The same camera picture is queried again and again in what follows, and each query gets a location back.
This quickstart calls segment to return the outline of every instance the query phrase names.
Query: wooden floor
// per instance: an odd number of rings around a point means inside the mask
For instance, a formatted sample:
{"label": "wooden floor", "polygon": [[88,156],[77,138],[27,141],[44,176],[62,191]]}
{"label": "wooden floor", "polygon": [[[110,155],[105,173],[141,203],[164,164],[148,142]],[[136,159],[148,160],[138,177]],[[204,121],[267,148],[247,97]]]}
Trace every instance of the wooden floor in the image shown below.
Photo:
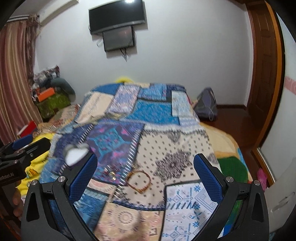
{"label": "wooden floor", "polygon": [[248,112],[241,108],[221,108],[218,109],[218,118],[216,121],[203,122],[225,131],[236,140],[251,176],[253,179],[256,179],[260,165],[253,158],[251,149],[259,136],[261,129],[258,129],[253,125]]}

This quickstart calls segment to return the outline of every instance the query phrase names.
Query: ceiling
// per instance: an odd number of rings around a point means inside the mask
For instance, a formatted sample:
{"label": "ceiling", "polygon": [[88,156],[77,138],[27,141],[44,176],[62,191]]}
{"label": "ceiling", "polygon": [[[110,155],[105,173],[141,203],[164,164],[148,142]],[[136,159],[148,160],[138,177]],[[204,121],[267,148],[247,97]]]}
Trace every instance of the ceiling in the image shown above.
{"label": "ceiling", "polygon": [[26,0],[20,5],[11,16],[26,15],[37,13],[41,10],[50,0]]}

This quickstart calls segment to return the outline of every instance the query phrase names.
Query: blue gripper pad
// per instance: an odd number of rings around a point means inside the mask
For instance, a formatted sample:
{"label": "blue gripper pad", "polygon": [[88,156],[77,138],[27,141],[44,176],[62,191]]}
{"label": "blue gripper pad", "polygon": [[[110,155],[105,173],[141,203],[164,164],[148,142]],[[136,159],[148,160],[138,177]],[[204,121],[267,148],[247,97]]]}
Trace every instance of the blue gripper pad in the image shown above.
{"label": "blue gripper pad", "polygon": [[193,159],[193,166],[211,200],[219,204],[223,199],[222,187],[198,154]]}
{"label": "blue gripper pad", "polygon": [[83,166],[79,174],[71,183],[69,188],[69,201],[73,204],[79,201],[85,188],[87,187],[91,177],[98,166],[98,159],[95,154],[91,155],[86,164]]}
{"label": "blue gripper pad", "polygon": [[33,141],[33,136],[32,135],[27,135],[24,136],[18,140],[16,140],[13,144],[12,144],[12,149],[13,150],[18,150],[26,145],[29,145],[31,142]]}

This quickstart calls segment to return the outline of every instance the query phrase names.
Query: wall-mounted monitor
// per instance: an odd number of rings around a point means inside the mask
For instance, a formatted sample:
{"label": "wall-mounted monitor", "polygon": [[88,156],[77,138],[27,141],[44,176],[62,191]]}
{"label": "wall-mounted monitor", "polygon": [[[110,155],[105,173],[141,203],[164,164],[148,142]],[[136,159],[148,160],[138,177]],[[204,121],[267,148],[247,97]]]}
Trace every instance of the wall-mounted monitor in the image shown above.
{"label": "wall-mounted monitor", "polygon": [[121,0],[89,10],[91,34],[145,23],[142,0]]}
{"label": "wall-mounted monitor", "polygon": [[105,52],[133,47],[135,45],[132,26],[104,31],[103,40]]}

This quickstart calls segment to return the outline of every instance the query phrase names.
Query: green fabric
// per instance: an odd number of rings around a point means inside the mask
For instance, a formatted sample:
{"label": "green fabric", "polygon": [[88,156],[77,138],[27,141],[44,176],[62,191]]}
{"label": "green fabric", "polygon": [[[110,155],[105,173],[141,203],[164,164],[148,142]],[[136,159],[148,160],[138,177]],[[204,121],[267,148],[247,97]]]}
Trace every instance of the green fabric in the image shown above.
{"label": "green fabric", "polygon": [[225,177],[231,176],[240,183],[248,182],[248,171],[244,164],[235,156],[219,158],[218,162]]}
{"label": "green fabric", "polygon": [[49,118],[55,115],[59,110],[69,106],[71,104],[68,96],[63,92],[55,93],[48,97],[44,101],[37,104],[40,115],[43,119]]}
{"label": "green fabric", "polygon": [[[241,182],[241,183],[248,182],[248,171],[245,165],[235,156],[219,158],[218,162],[220,164],[221,171],[225,177],[231,176],[237,182]],[[224,227],[224,235],[229,233],[229,231],[232,229],[234,222],[236,221],[237,216],[239,214],[241,205],[242,205],[242,200],[235,202],[232,212]]]}

